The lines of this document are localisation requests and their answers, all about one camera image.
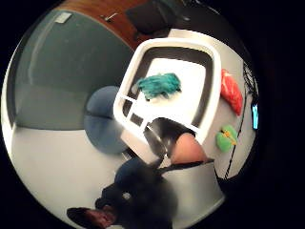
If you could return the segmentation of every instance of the hair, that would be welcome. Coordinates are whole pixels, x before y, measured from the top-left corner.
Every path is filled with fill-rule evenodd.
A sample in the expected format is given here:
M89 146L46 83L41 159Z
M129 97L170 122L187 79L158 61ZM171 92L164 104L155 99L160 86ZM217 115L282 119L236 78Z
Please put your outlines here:
M76 224L87 229L105 229L102 226L97 226L92 223L92 221L85 214L87 210L90 210L90 208L69 208L67 210L67 217Z

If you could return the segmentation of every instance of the black object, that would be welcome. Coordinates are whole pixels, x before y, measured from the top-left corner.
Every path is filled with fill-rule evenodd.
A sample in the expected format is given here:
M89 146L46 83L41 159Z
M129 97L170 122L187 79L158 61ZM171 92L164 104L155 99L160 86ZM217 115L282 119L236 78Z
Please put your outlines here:
M153 153L163 158L164 155L171 156L175 142L184 133L194 135L194 131L184 125L165 117L159 117L146 126L144 137Z
M209 35L237 52L250 67L252 65L250 54L236 30L226 18L208 6L190 4L183 8L180 16L176 17L173 29L198 31Z
M155 0L128 9L125 13L136 29L143 34L168 29L175 21L172 9Z

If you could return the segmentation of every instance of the teal object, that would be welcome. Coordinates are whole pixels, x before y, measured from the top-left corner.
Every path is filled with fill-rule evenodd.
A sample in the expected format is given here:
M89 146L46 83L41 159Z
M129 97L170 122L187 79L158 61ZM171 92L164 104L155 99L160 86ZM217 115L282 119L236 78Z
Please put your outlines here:
M159 95L169 98L169 94L181 92L181 83L175 73L164 73L140 78L133 86L132 92L136 94L140 90L146 100L150 100Z

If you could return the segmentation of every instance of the red object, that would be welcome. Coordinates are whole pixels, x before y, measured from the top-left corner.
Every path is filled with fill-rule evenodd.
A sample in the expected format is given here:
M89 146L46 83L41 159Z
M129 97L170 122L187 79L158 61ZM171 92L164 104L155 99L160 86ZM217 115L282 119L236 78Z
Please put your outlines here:
M230 103L235 113L240 115L242 95L233 76L225 69L221 70L221 96Z

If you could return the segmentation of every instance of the person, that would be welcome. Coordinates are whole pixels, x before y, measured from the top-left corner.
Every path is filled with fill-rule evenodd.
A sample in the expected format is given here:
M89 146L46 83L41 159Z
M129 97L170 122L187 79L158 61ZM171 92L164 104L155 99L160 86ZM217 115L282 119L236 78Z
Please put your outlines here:
M118 169L114 183L103 189L95 209L70 208L67 216L89 229L111 225L121 225L125 229L173 228L177 198L162 174L196 166L209 159L193 135L186 133L176 141L170 160L170 166L159 169L155 164L148 166L138 157L127 161Z

